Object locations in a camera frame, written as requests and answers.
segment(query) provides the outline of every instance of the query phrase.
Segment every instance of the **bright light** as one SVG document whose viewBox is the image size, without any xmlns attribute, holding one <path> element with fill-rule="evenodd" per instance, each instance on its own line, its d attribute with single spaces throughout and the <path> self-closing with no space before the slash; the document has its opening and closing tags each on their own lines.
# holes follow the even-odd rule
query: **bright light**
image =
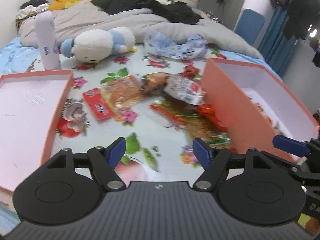
<svg viewBox="0 0 320 240">
<path fill-rule="evenodd" d="M 316 34 L 317 34 L 317 30 L 314 30 L 312 33 L 309 34 L 309 36 L 311 38 L 314 38 L 316 36 Z"/>
</svg>

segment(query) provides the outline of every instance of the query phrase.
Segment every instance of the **blue chair back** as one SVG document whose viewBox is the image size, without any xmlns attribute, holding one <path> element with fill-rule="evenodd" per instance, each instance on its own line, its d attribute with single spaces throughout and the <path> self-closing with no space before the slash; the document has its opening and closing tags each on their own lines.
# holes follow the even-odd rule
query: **blue chair back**
<svg viewBox="0 0 320 240">
<path fill-rule="evenodd" d="M 246 9 L 238 22 L 235 33 L 253 46 L 265 21 L 266 19 L 263 15 L 250 9 Z"/>
</svg>

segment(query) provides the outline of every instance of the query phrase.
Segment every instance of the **gray ribbed plate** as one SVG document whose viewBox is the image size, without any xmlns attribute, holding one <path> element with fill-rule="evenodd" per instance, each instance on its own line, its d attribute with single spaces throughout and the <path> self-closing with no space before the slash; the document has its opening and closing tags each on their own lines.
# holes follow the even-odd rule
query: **gray ribbed plate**
<svg viewBox="0 0 320 240">
<path fill-rule="evenodd" d="M 226 214 L 187 182 L 132 182 L 106 194 L 85 218 L 62 226 L 22 222 L 8 240 L 310 240 L 296 223 L 248 225 Z"/>
</svg>

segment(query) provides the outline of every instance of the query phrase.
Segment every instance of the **plush toy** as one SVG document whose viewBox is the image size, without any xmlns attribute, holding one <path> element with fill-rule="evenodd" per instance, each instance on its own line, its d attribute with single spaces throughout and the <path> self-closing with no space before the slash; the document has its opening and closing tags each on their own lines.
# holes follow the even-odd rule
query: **plush toy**
<svg viewBox="0 0 320 240">
<path fill-rule="evenodd" d="M 127 27 L 117 27 L 109 31 L 91 30 L 74 39 L 65 40 L 60 50 L 65 57 L 75 57 L 78 61 L 97 63 L 109 55 L 131 51 L 135 44 L 133 32 Z"/>
</svg>

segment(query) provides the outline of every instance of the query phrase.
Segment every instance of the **open box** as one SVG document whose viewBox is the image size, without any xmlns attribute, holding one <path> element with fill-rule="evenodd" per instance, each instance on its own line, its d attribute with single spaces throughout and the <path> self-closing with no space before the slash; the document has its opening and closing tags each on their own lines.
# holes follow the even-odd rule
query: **open box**
<svg viewBox="0 0 320 240">
<path fill-rule="evenodd" d="M 239 153 L 254 146 L 294 162 L 296 156 L 273 147 L 272 139 L 278 134 L 273 127 L 298 141 L 317 137 L 318 124 L 311 113 L 261 65 L 209 58 L 201 84 L 206 103 L 214 106 L 218 119 L 228 127 Z"/>
<path fill-rule="evenodd" d="M 11 210 L 12 192 L 50 158 L 72 84 L 71 70 L 0 77 L 0 203 Z"/>
</svg>

